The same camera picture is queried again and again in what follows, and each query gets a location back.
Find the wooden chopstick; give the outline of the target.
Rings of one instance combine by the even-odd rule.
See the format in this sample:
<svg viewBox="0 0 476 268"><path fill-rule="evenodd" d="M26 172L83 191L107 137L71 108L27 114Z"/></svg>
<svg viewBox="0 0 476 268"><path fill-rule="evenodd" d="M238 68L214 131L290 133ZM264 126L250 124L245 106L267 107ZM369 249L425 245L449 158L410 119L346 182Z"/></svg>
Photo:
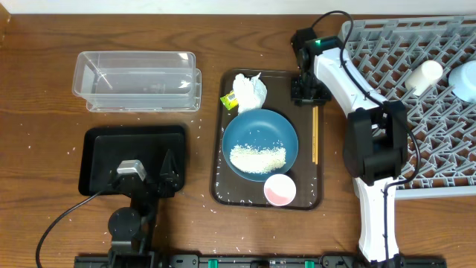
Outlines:
<svg viewBox="0 0 476 268"><path fill-rule="evenodd" d="M318 153L318 145L319 145L319 114L318 114L318 107L317 107L316 112L317 112L316 115L317 115L317 118L318 118L318 119L316 120L316 122L318 123L318 126L316 127L317 136L318 136L318 138L317 138L317 142L318 142L318 143L317 143L317 153Z"/></svg>
<svg viewBox="0 0 476 268"><path fill-rule="evenodd" d="M318 123L316 122L317 115L316 115L316 110L317 107L314 106L312 108L312 161L313 163L317 164L318 163L318 153L317 153L317 130L316 127L318 126Z"/></svg>

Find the white napkin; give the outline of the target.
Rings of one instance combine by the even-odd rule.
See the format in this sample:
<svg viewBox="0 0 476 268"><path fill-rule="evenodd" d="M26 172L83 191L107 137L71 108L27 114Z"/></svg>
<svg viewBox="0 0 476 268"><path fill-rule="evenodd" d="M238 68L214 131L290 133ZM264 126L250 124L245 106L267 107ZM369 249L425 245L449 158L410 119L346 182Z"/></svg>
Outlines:
<svg viewBox="0 0 476 268"><path fill-rule="evenodd" d="M267 88L260 79L261 73L252 78L238 74L233 81L233 91L238 102L238 113L261 109L267 96Z"/></svg>

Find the yellow green wrapper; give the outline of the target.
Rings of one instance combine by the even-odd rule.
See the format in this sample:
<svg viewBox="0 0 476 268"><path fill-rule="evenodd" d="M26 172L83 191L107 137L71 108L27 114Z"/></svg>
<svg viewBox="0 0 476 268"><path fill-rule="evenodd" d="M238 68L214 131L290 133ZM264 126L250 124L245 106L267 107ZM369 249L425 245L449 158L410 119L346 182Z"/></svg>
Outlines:
<svg viewBox="0 0 476 268"><path fill-rule="evenodd" d="M226 95L222 96L220 100L227 110L232 110L233 108L239 105L234 91L230 91Z"/></svg>

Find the cream plastic cup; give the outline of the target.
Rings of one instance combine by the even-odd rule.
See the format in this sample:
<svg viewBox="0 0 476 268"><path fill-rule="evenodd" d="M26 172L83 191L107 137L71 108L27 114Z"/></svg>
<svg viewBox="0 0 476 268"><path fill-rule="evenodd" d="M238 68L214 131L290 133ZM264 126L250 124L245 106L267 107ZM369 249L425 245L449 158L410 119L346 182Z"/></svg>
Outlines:
<svg viewBox="0 0 476 268"><path fill-rule="evenodd" d="M405 88L420 96L429 87L434 86L443 75L443 67L434 60L426 60L413 70L405 81Z"/></svg>

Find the light blue bowl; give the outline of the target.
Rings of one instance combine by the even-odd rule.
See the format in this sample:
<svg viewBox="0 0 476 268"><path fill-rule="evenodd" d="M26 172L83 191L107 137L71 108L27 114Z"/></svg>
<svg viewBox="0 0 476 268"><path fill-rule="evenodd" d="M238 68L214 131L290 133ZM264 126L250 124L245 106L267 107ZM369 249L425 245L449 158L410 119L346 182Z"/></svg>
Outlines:
<svg viewBox="0 0 476 268"><path fill-rule="evenodd" d="M476 96L476 61L472 60L450 72L448 83L455 96L465 102L474 103Z"/></svg>

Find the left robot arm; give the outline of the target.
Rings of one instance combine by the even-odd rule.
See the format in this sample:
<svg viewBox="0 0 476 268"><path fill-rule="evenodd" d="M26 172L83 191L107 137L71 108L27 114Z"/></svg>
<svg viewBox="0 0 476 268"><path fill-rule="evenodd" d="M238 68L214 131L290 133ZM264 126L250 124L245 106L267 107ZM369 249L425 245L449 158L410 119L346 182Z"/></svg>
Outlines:
<svg viewBox="0 0 476 268"><path fill-rule="evenodd" d="M108 221L112 245L106 266L111 268L162 267L162 255L151 249L158 201L181 189L176 155L167 150L157 176L149 175L138 159L123 160L110 180L112 190L130 198L128 207L116 210Z"/></svg>

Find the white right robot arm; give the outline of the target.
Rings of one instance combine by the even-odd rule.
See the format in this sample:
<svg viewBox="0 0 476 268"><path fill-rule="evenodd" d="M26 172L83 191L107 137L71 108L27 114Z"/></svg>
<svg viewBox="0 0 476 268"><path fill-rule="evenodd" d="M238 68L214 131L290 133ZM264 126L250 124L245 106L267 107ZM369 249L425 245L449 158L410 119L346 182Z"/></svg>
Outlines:
<svg viewBox="0 0 476 268"><path fill-rule="evenodd" d="M347 118L343 158L358 191L363 264L399 267L395 183L408 160L405 106L386 100L363 78L338 37L318 38L304 28L291 45L300 70L292 98L317 104L335 98Z"/></svg>

